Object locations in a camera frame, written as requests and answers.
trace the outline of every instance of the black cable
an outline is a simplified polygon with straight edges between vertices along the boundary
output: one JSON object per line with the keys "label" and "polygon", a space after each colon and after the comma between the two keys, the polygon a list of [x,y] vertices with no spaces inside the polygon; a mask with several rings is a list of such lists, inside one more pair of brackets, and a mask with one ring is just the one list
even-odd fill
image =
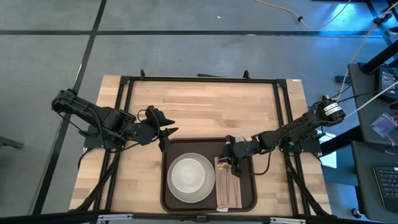
{"label": "black cable", "polygon": [[301,147],[301,143],[298,143],[298,146],[300,147],[300,151],[297,153],[297,155],[289,155],[290,157],[298,157],[301,155],[303,152],[303,148]]}
{"label": "black cable", "polygon": [[62,119],[64,119],[65,121],[68,121],[71,125],[73,125],[74,127],[76,127],[80,132],[84,133],[84,131],[79,128],[77,125],[75,125],[73,122],[71,122],[69,119],[67,119],[66,117],[62,116],[60,113],[56,112]]}
{"label": "black cable", "polygon": [[83,159],[83,157],[88,154],[89,152],[91,152],[91,150],[93,150],[94,148],[89,148],[87,149],[79,158],[79,162],[77,163],[77,170],[80,169],[80,164],[81,164],[81,160]]}
{"label": "black cable", "polygon": [[266,173],[268,172],[268,170],[269,170],[269,165],[270,165],[270,163],[271,163],[271,153],[272,153],[272,151],[269,152],[267,168],[265,169],[265,171],[264,171],[264,172],[261,172],[261,173],[254,173],[254,175],[264,175],[264,174],[266,174]]}
{"label": "black cable", "polygon": [[123,151],[125,151],[125,150],[131,149],[132,147],[138,146],[138,145],[139,145],[139,143],[137,142],[137,143],[135,143],[135,144],[132,144],[132,145],[129,146],[129,147],[125,147],[125,148],[122,148],[122,149],[118,150],[118,152],[123,152]]}
{"label": "black cable", "polygon": [[343,91],[337,93],[336,95],[332,96],[331,98],[333,98],[333,97],[335,97],[335,96],[337,96],[337,95],[339,95],[339,94],[344,93],[344,92],[347,91],[350,87],[351,87],[351,84],[349,84],[345,90],[343,90]]}
{"label": "black cable", "polygon": [[321,163],[321,166],[323,166],[321,159],[318,157],[318,155],[315,152],[311,152]]}
{"label": "black cable", "polygon": [[100,134],[101,137],[102,137],[102,144],[103,144],[103,146],[104,146],[105,151],[108,151],[109,153],[116,153],[117,151],[112,151],[111,149],[108,149],[108,148],[106,147],[106,145],[105,145],[104,132],[103,132],[102,123],[101,123],[101,121],[100,121],[100,117],[98,116],[98,113],[97,113],[95,110],[91,109],[90,107],[87,107],[87,109],[89,109],[89,110],[94,114],[94,116],[95,116],[95,120],[96,120],[96,122],[97,122],[97,124],[98,124],[98,126],[99,126],[99,134]]}
{"label": "black cable", "polygon": [[344,102],[344,101],[346,101],[346,100],[349,100],[349,99],[352,99],[352,98],[357,98],[357,97],[359,97],[359,96],[363,96],[363,95],[368,95],[368,94],[379,93],[379,92],[381,92],[381,91],[382,91],[382,90],[372,91],[372,92],[369,92],[369,93],[361,93],[361,94],[354,95],[354,96],[351,96],[351,97],[345,98],[345,99],[343,99],[343,100],[340,100],[340,101],[338,101],[337,103],[341,103],[341,102]]}
{"label": "black cable", "polygon": [[100,178],[97,185],[91,191],[89,196],[84,200],[84,202],[76,208],[76,210],[88,210],[90,205],[93,203],[96,196],[101,192],[101,189],[104,187],[105,183],[108,181],[111,174],[116,170],[116,156],[113,158],[112,163],[109,165],[108,169],[104,173],[104,176]]}
{"label": "black cable", "polygon": [[139,113],[140,113],[141,111],[149,111],[149,112],[152,113],[152,115],[154,115],[154,118],[155,118],[156,124],[157,124],[157,136],[156,136],[156,138],[154,138],[154,139],[151,141],[151,142],[154,142],[154,141],[158,140],[159,135],[160,135],[160,123],[159,123],[159,120],[157,119],[157,117],[156,117],[156,115],[155,115],[155,113],[154,113],[153,111],[148,110],[148,109],[145,109],[145,110],[139,110],[138,113],[137,113],[137,119],[139,120],[139,122],[142,123],[141,119],[139,119]]}

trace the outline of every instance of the computer keyboard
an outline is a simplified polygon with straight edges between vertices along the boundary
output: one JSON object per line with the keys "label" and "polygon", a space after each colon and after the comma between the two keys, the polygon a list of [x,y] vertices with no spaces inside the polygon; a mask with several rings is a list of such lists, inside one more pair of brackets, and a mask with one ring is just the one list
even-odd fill
{"label": "computer keyboard", "polygon": [[384,208],[398,213],[398,165],[373,167]]}

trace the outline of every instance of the desk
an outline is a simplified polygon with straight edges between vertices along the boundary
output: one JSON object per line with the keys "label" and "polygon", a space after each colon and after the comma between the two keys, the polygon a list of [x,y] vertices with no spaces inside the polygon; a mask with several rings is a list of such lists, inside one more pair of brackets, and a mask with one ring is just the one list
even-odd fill
{"label": "desk", "polygon": [[357,142],[351,143],[359,184],[359,211],[370,220],[397,223],[398,214],[383,208],[373,167],[397,164],[396,156],[384,152],[385,146]]}
{"label": "desk", "polygon": [[[104,76],[96,104],[113,107],[120,76]],[[287,80],[293,117],[307,110],[300,80]],[[282,89],[279,91],[284,122],[287,115]],[[179,130],[172,138],[225,137],[245,138],[279,127],[271,84],[220,82],[134,82],[129,112],[155,105],[167,118],[175,120]],[[70,208],[79,206],[94,188],[100,175],[103,149],[91,151],[82,160]],[[312,154],[303,153],[305,183],[318,203],[331,213],[322,169]],[[255,172],[266,167],[267,156],[253,157]],[[112,200],[112,212],[166,213],[160,205],[160,170],[162,155],[157,144],[137,146],[122,152]],[[256,176],[257,205],[250,212],[235,215],[292,216],[284,159],[281,152],[272,153],[266,175]],[[107,187],[100,208],[104,208]],[[299,188],[296,186],[298,209],[303,212]]]}
{"label": "desk", "polygon": [[[354,95],[375,91],[375,75],[363,73],[359,69],[358,64],[348,65],[348,72],[351,77]],[[356,107],[359,108],[372,97],[374,97],[373,94],[356,97]],[[322,154],[327,155],[341,147],[347,146],[353,140],[390,146],[391,142],[388,138],[382,138],[370,127],[370,125],[383,113],[394,114],[394,110],[389,109],[388,102],[380,99],[375,99],[370,102],[370,104],[358,111],[359,126],[321,144]],[[393,130],[389,135],[392,139],[398,141],[397,130]]]}

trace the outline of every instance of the black metal frame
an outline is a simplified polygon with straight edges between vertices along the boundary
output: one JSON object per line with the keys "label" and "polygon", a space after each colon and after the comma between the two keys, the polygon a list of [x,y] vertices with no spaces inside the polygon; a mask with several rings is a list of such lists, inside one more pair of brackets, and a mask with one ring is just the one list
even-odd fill
{"label": "black metal frame", "polygon": [[[263,223],[282,223],[282,220],[286,217],[259,217],[259,216],[243,216],[233,217],[233,220],[228,219],[226,215],[212,215],[212,216],[193,216],[193,215],[161,215],[147,214],[147,213],[112,213],[110,214],[106,210],[99,211],[74,211],[65,213],[51,213],[44,215],[26,215],[21,217],[7,217],[0,218],[0,222],[3,224],[54,224],[54,223],[87,223],[101,221],[105,218],[104,215],[122,215],[127,219],[150,219],[150,220],[180,220],[180,221],[194,221],[197,223],[205,222],[220,222],[220,221],[233,221],[233,222],[263,222]],[[367,222],[360,220],[347,220],[343,218],[329,218],[319,217],[313,215],[297,215],[294,223],[306,223],[306,224],[379,224],[379,222]]]}
{"label": "black metal frame", "polygon": [[382,52],[378,53],[367,63],[360,64],[361,71],[368,75],[373,74],[373,71],[379,68],[379,66],[382,65],[385,61],[395,56],[397,52],[398,52],[398,40],[394,41],[394,43],[386,47]]}
{"label": "black metal frame", "polygon": [[[386,0],[386,1],[387,1],[387,4],[389,7],[391,7],[394,4],[394,2],[392,2],[391,0]],[[394,15],[395,19],[398,21],[398,13],[397,13],[396,9],[392,8],[391,12]]]}
{"label": "black metal frame", "polygon": [[[285,107],[286,107],[286,112],[287,112],[287,120],[290,123],[294,119],[293,119],[293,114],[292,114],[292,107],[290,105],[289,93],[287,91],[287,83],[286,83],[286,80],[277,80],[277,82],[279,85],[282,86],[282,91],[284,93]],[[302,182],[305,184],[300,154],[301,154],[301,152],[295,152],[294,159],[295,159],[297,174],[300,177],[300,179],[302,180]],[[302,202],[303,202],[304,214],[311,215],[310,206],[307,202],[307,199],[304,197],[303,193],[301,193],[301,198],[302,198]]]}
{"label": "black metal frame", "polygon": [[[244,75],[242,78],[223,78],[223,77],[212,77],[211,75],[208,75],[207,77],[147,77],[145,75],[145,72],[143,70],[141,70],[141,75],[139,77],[121,77],[121,81],[120,81],[120,85],[119,85],[119,90],[118,90],[118,96],[116,98],[116,106],[120,105],[120,99],[121,99],[121,95],[123,92],[123,87],[126,84],[126,80],[129,81],[129,87],[128,87],[128,91],[127,91],[127,97],[126,97],[126,104],[124,107],[125,111],[128,111],[130,102],[131,102],[131,95],[132,95],[132,88],[134,85],[135,81],[158,81],[158,82],[224,82],[224,83],[269,83],[272,84],[273,86],[273,90],[274,90],[274,96],[275,96],[275,103],[276,103],[276,110],[277,110],[277,116],[278,116],[278,121],[279,121],[279,126],[283,126],[284,125],[284,121],[283,121],[283,115],[282,115],[282,107],[280,105],[280,98],[279,98],[279,87],[282,88],[282,91],[284,93],[284,99],[285,99],[285,105],[286,105],[286,112],[287,112],[287,116],[289,118],[289,122],[291,122],[293,120],[292,118],[292,111],[291,111],[291,107],[290,107],[290,101],[289,101],[289,94],[287,91],[287,85],[286,85],[286,80],[273,80],[273,79],[252,79],[249,75],[249,72],[245,71]],[[105,152],[104,155],[104,159],[103,159],[103,166],[102,168],[104,170],[106,170],[108,163],[109,163],[109,155],[107,156],[107,152]],[[118,156],[117,159],[117,163],[119,163],[119,157],[120,154],[116,154],[115,156]],[[303,170],[302,170],[302,166],[301,166],[301,161],[300,161],[300,155],[296,155],[296,169],[297,172],[299,173],[300,178],[302,178],[303,180]],[[111,203],[112,203],[112,197],[113,197],[113,190],[114,190],[114,186],[116,184],[116,173],[117,170],[115,171],[115,173],[112,174],[111,176],[111,180],[109,182],[109,189],[108,189],[108,194],[107,194],[107,199],[106,199],[106,205],[105,205],[105,210],[110,211],[111,208]],[[293,179],[291,178],[291,176],[288,174],[288,172],[286,172],[287,174],[287,179],[288,179],[288,183],[289,183],[289,194],[290,194],[290,201],[292,204],[292,210],[293,210],[293,214],[294,216],[299,214],[299,210],[298,210],[298,206],[297,206],[297,199],[295,196],[295,188],[294,188],[294,182]],[[95,210],[99,209],[99,201],[101,199],[101,194],[99,195],[99,197],[96,200],[95,203]],[[304,205],[304,212],[306,215],[310,215],[310,210],[309,210],[309,206],[308,206],[308,202],[305,200],[304,197],[302,197],[303,199],[303,205]],[[207,220],[207,217],[210,217],[211,215],[207,216],[203,216],[203,215],[194,215],[196,218],[196,220],[198,219],[205,219]],[[253,221],[262,221],[264,222],[264,218],[265,217],[261,217],[260,219],[255,219],[255,218],[249,218],[250,220]]]}

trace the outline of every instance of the black table leg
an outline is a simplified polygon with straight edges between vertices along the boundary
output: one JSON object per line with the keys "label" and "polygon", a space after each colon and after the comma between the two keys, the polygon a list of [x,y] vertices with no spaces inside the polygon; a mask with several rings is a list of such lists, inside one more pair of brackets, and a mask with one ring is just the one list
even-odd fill
{"label": "black table leg", "polygon": [[361,127],[358,125],[343,134],[321,144],[322,156],[335,152],[351,144],[351,141],[363,141]]}

